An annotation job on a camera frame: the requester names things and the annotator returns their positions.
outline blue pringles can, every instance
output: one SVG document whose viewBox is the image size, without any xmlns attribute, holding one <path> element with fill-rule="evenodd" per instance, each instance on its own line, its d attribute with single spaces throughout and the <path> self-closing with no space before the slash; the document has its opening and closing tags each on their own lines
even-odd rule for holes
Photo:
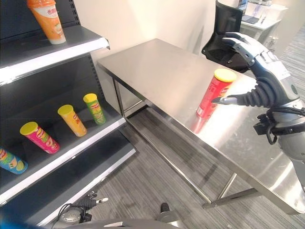
<svg viewBox="0 0 305 229">
<path fill-rule="evenodd" d="M 14 174 L 21 174 L 28 168 L 28 163 L 0 147 L 0 167 Z"/>
</svg>

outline table top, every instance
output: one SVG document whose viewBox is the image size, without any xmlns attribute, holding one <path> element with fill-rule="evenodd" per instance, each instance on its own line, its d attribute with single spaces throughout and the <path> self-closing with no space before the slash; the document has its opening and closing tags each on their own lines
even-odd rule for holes
<svg viewBox="0 0 305 229">
<path fill-rule="evenodd" d="M 266 30 L 266 29 L 270 28 L 271 26 L 274 26 L 275 24 L 279 23 L 280 21 L 281 20 L 277 20 L 277 21 L 264 20 L 262 23 L 262 20 L 259 20 L 257 23 L 254 23 L 254 24 L 242 21 L 241 27 L 249 26 L 249 27 L 253 27 L 258 30 Z"/>
<path fill-rule="evenodd" d="M 203 125 L 196 110 L 222 65 L 154 39 L 111 56 L 98 65 L 146 104 L 199 143 L 287 214 L 305 213 L 305 193 L 278 144 L 269 145 L 253 125 L 265 109 L 218 105 Z M 255 79 L 237 73 L 227 95 L 243 94 Z"/>
</svg>

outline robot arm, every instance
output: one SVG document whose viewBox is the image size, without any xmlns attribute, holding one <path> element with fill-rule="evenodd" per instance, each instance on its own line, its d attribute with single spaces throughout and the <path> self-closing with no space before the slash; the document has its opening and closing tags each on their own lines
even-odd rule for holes
<svg viewBox="0 0 305 229">
<path fill-rule="evenodd" d="M 299 98 L 291 75 L 273 53 L 249 36 L 227 32 L 223 42 L 246 60 L 257 85 L 251 92 L 218 97 L 213 103 L 269 108 L 266 114 L 257 117 L 260 122 L 254 128 L 258 135 L 266 134 L 272 145 L 278 138 L 280 148 L 293 162 L 305 191 L 305 104 Z"/>
</svg>

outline green pringles can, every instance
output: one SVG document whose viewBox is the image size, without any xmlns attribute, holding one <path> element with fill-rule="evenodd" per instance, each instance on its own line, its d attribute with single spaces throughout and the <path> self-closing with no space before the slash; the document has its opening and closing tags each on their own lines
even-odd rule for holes
<svg viewBox="0 0 305 229">
<path fill-rule="evenodd" d="M 94 93 L 86 94 L 83 97 L 84 102 L 87 104 L 90 113 L 92 114 L 95 123 L 97 125 L 104 124 L 106 122 L 106 118 L 103 114 L 103 110 L 100 106 L 99 101 L 97 100 L 97 96 Z"/>
</svg>

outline table leg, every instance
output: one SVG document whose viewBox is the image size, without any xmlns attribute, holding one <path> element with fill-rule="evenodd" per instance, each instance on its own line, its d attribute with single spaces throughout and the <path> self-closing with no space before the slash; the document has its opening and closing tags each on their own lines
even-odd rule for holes
<svg viewBox="0 0 305 229">
<path fill-rule="evenodd" d="M 228 180 L 228 182 L 225 184 L 224 188 L 222 189 L 221 193 L 219 194 L 219 196 L 217 197 L 217 199 L 220 199 L 222 197 L 224 197 L 226 195 L 226 193 L 228 192 L 230 186 L 232 185 L 233 181 L 235 180 L 237 174 L 233 173 L 230 177 L 230 179 Z"/>
<path fill-rule="evenodd" d="M 134 105 L 131 105 L 130 107 L 126 108 L 124 110 L 124 113 L 126 113 L 127 111 L 130 111 L 131 109 L 133 109 L 134 107 L 136 107 L 137 105 L 139 105 L 140 103 L 142 103 L 142 100 L 140 100 L 139 102 L 135 103 Z"/>
<path fill-rule="evenodd" d="M 168 159 L 160 150 L 158 150 L 157 146 L 151 141 L 149 140 L 148 137 L 146 137 L 132 122 L 130 122 L 127 118 L 126 122 L 145 140 L 147 141 L 153 148 L 154 150 L 165 160 L 165 162 L 167 162 L 167 164 L 177 173 L 179 174 L 182 179 L 190 186 L 192 187 L 195 192 L 201 197 L 203 198 L 206 202 L 208 202 L 208 204 L 211 203 L 210 199 L 207 197 L 207 195 L 205 193 L 203 193 L 203 191 L 191 180 L 189 179 L 189 177 L 184 174 L 183 171 L 181 171 L 170 159 Z"/>
<path fill-rule="evenodd" d="M 260 195 L 261 194 L 255 188 L 250 188 L 245 191 L 238 192 L 233 195 L 214 200 L 210 204 L 209 203 L 203 204 L 202 207 L 204 209 L 214 208 L 216 206 L 232 203 L 237 200 L 251 198 L 251 197 L 258 197 Z"/>
<path fill-rule="evenodd" d="M 121 115 L 125 118 L 125 112 L 124 112 L 124 107 L 123 107 L 123 103 L 122 103 L 119 83 L 114 78 L 112 80 L 113 80 L 113 86 L 114 86 L 114 89 L 115 89 L 116 98 L 117 98 L 118 103 L 119 103 L 119 108 L 120 108 Z"/>
</svg>

